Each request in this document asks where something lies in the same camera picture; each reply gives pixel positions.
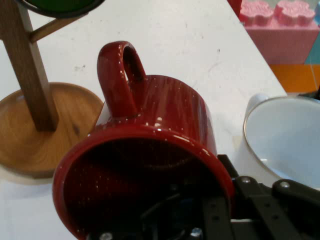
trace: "wooden post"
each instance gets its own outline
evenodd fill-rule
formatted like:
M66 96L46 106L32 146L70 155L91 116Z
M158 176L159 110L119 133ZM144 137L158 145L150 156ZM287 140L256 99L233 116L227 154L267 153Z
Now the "wooden post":
M0 35L38 131L55 131L59 117L50 91L28 10L14 0L1 0Z
M87 15L87 13L73 18L56 18L31 32L29 36L30 42L35 43L36 41L48 36L49 34L52 34L53 32L63 28L70 23L73 23L74 21L82 18L85 15Z

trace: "wooden mug stand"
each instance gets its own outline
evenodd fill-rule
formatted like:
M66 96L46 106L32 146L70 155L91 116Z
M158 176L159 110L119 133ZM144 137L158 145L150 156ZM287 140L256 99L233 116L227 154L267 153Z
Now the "wooden mug stand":
M7 169L52 177L64 154L97 120L102 101L83 87L49 83L37 45L81 17L55 19L33 30L26 8L1 0L0 39L21 87L0 101L0 164Z

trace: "orange block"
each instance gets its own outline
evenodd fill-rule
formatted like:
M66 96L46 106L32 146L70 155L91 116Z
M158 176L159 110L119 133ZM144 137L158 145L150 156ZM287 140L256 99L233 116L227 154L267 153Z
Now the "orange block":
M288 93L313 92L320 85L320 65L271 64L269 66Z

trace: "mug handle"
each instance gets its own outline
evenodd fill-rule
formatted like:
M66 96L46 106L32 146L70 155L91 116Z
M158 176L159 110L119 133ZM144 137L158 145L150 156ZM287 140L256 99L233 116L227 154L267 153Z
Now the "mug handle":
M97 73L111 116L137 115L138 108L130 85L144 81L146 73L135 48L127 41L106 44L99 52Z
M248 101L248 105L246 106L246 110L245 110L245 115L244 118L246 118L248 116L248 114L250 113L250 111L257 106L259 103L262 103L263 101L269 99L269 96L264 94L264 93L257 93L255 95L253 95L249 101Z

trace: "pink toy block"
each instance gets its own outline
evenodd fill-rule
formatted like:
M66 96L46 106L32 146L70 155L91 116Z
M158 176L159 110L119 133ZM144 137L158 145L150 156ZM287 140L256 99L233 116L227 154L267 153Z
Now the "pink toy block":
M268 64L303 64L319 34L314 16L303 1L282 0L274 10L243 1L239 19Z
M264 1L243 1L239 19L246 26L267 26L273 14L274 10Z

